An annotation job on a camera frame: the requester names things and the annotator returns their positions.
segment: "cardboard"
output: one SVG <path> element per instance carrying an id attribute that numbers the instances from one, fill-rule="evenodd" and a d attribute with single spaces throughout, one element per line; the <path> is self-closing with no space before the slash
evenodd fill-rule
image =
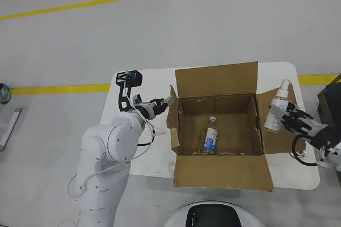
<path id="1" fill-rule="evenodd" d="M 179 98 L 171 87 L 176 98 L 167 117 L 175 187 L 273 190 L 265 154 L 289 153 L 294 135 L 261 127 L 277 90 L 256 95 L 257 73 L 257 62 L 175 71 Z M 210 116 L 217 118 L 217 144 L 214 154 L 204 154 Z"/>

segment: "floor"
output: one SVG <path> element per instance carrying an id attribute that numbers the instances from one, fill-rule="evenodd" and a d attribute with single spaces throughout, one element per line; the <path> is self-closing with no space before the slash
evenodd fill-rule
<path id="1" fill-rule="evenodd" d="M 317 104 L 309 97 L 316 97 L 321 89 L 301 88 L 312 115 Z M 66 187 L 76 172 L 81 135 L 99 124 L 106 96 L 14 96 L 9 104 L 0 104 L 0 120 L 9 120 L 15 107 L 23 107 L 6 150 L 0 153 L 1 223 L 49 227 L 77 219 L 78 206 L 68 197 Z M 319 172 L 320 185 L 312 191 L 276 188 L 272 193 L 174 188 L 171 179 L 131 175 L 115 226 L 161 227 L 173 211 L 201 200 L 240 205 L 267 226 L 341 226 L 341 187 L 333 170 L 320 168 Z"/>
<path id="2" fill-rule="evenodd" d="M 0 16 L 87 0 L 0 0 Z M 108 83 L 123 69 L 288 61 L 298 74 L 341 71 L 341 0 L 121 0 L 0 21 L 0 81 L 12 87 Z M 320 86 L 302 87 L 316 114 Z M 53 227 L 76 220 L 67 183 L 80 139 L 99 124 L 106 93 L 14 96 L 0 120 L 23 107 L 0 153 L 0 222 Z M 341 226 L 341 187 L 319 169 L 312 191 L 174 188 L 171 179 L 130 176 L 116 227 L 162 227 L 178 208 L 201 200 L 235 203 L 267 226 Z"/>

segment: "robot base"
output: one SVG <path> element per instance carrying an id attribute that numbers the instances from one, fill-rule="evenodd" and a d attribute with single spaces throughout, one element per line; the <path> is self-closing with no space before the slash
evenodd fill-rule
<path id="1" fill-rule="evenodd" d="M 265 227 L 251 212 L 231 203 L 202 201 L 177 210 L 165 227 Z"/>

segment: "box flap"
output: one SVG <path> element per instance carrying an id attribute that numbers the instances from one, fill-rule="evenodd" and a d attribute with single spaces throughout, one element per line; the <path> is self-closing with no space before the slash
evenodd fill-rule
<path id="1" fill-rule="evenodd" d="M 180 145 L 178 140 L 178 131 L 179 131 L 179 99 L 176 96 L 174 88 L 170 85 L 170 95 L 174 97 L 174 103 L 169 107 L 168 116 L 166 118 L 166 125 L 170 128 L 170 148 L 177 152 L 178 146 Z"/>
<path id="2" fill-rule="evenodd" d="M 256 93 L 258 62 L 175 71 L 179 98 Z"/>
<path id="3" fill-rule="evenodd" d="M 266 121 L 266 116 L 268 113 L 269 106 L 273 97 L 276 95 L 278 89 L 274 89 L 257 96 L 257 104 L 259 109 L 260 124 L 261 124 L 261 135 L 262 141 L 265 148 L 266 154 L 277 154 L 277 153 L 290 153 L 293 139 L 295 137 L 294 133 L 289 132 L 284 127 L 279 133 L 269 132 L 263 126 Z M 289 102 L 296 103 L 295 93 L 293 85 L 289 86 Z M 295 150 L 301 152 L 305 150 L 305 143 L 299 142 Z"/>
<path id="4" fill-rule="evenodd" d="M 177 155 L 174 186 L 273 191 L 264 155 Z"/>

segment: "white cable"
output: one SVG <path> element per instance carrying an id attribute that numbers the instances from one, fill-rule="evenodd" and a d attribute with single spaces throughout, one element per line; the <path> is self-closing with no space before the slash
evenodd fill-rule
<path id="1" fill-rule="evenodd" d="M 69 194 L 70 197 L 72 197 L 72 198 L 78 198 L 78 197 L 80 197 L 83 193 L 85 193 L 85 191 L 87 190 L 87 181 L 88 181 L 91 177 L 96 176 L 96 175 L 101 174 L 101 173 L 104 173 L 104 172 L 106 172 L 106 171 L 108 171 L 108 170 L 111 170 L 111 169 L 113 169 L 113 168 L 116 168 L 116 167 L 118 167 L 118 166 L 121 166 L 121 165 L 123 165 L 123 164 L 125 164 L 125 163 L 129 163 L 130 161 L 132 161 L 132 160 L 134 160 L 134 159 L 136 159 L 136 158 L 142 156 L 143 154 L 145 154 L 145 153 L 150 149 L 151 145 L 153 144 L 154 133 L 153 133 L 153 130 L 152 130 L 152 129 L 154 129 L 154 126 L 153 126 L 153 125 L 152 125 L 152 124 L 151 124 L 151 123 L 150 123 L 150 122 L 141 114 L 141 112 L 140 112 L 137 108 L 135 108 L 134 104 L 133 104 L 132 101 L 130 100 L 129 96 L 127 95 L 127 91 L 126 91 L 126 81 L 124 82 L 124 92 L 125 92 L 126 98 L 129 100 L 129 103 L 130 103 L 131 107 L 137 112 L 137 114 L 139 114 L 139 116 L 142 118 L 142 120 L 143 120 L 143 121 L 148 125 L 148 127 L 149 127 L 149 130 L 150 130 L 150 144 L 149 144 L 148 148 L 146 148 L 145 151 L 143 151 L 143 152 L 142 152 L 141 154 L 139 154 L 138 156 L 135 156 L 135 157 L 133 157 L 133 158 L 131 158 L 131 159 L 125 161 L 125 162 L 121 162 L 121 163 L 119 163 L 119 164 L 117 164 L 117 165 L 111 166 L 111 167 L 109 167 L 109 168 L 107 168 L 107 169 L 104 169 L 104 170 L 102 170 L 102 171 L 100 171 L 100 172 L 97 172 L 97 173 L 95 173 L 95 174 L 92 174 L 92 175 L 88 176 L 88 177 L 86 178 L 85 182 L 83 183 L 83 185 L 80 187 L 81 193 L 80 193 L 78 196 L 73 196 L 73 195 L 70 193 L 70 191 L 69 191 L 70 183 L 72 182 L 72 180 L 73 180 L 76 176 L 72 177 L 72 179 L 71 179 L 71 180 L 69 181 L 69 183 L 68 183 L 68 194 Z"/>
<path id="2" fill-rule="evenodd" d="M 76 224 L 74 221 L 72 221 L 71 219 L 67 219 L 67 220 L 64 220 L 64 221 L 62 221 L 57 227 L 60 227 L 61 225 L 63 225 L 64 223 L 66 223 L 66 222 L 70 222 L 70 223 L 72 223 L 75 227 L 77 227 L 78 226 L 78 223 Z"/>

